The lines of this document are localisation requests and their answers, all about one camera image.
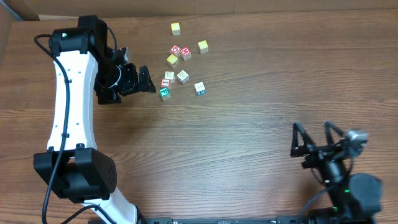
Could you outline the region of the white patterned wooden block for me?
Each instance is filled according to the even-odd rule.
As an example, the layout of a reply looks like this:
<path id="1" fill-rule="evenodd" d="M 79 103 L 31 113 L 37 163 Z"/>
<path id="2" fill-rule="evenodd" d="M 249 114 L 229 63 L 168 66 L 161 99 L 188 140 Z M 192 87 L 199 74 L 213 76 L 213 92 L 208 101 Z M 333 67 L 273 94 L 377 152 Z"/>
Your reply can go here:
<path id="1" fill-rule="evenodd" d="M 185 70 L 181 70 L 181 71 L 177 74 L 177 80 L 178 80 L 181 84 L 185 84 L 185 83 L 189 80 L 189 74 L 188 74 Z"/>

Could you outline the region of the white and blue block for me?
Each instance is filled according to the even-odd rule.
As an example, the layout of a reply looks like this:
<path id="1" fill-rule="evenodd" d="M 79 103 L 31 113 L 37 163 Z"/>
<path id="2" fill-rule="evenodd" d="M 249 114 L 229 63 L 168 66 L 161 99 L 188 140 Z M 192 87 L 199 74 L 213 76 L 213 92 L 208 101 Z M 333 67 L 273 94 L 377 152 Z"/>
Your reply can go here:
<path id="1" fill-rule="evenodd" d="M 205 88 L 203 82 L 199 82 L 199 83 L 194 84 L 194 87 L 195 87 L 196 94 L 198 96 L 199 95 L 203 95 L 203 94 L 206 93 L 206 88 Z"/>

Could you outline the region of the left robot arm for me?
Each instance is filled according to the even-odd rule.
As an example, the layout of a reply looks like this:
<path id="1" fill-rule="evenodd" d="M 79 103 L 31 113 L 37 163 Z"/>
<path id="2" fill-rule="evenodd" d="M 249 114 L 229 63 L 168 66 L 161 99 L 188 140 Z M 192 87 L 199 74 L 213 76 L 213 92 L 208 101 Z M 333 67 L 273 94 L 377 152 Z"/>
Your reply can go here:
<path id="1" fill-rule="evenodd" d="M 108 45 L 111 34 L 105 21 L 91 15 L 48 35 L 44 51 L 55 65 L 55 113 L 46 151 L 34 155 L 34 169 L 48 194 L 94 211 L 103 223 L 144 223 L 118 189 L 116 164 L 97 148 L 93 105 L 120 103 L 124 96 L 156 88 L 148 68 L 129 61 L 127 48 Z"/>

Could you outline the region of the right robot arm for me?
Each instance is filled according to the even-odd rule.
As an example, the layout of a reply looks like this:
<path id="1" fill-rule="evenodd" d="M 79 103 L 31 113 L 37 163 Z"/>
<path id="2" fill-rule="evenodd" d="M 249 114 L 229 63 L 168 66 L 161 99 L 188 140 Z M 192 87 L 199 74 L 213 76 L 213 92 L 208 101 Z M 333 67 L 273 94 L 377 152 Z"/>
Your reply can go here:
<path id="1" fill-rule="evenodd" d="M 375 223 L 381 211 L 382 181 L 366 173 L 352 174 L 354 160 L 368 143 L 363 129 L 341 130 L 324 122 L 326 145 L 317 146 L 300 123 L 293 124 L 291 157 L 303 157 L 325 188 L 302 207 L 297 223 Z"/>

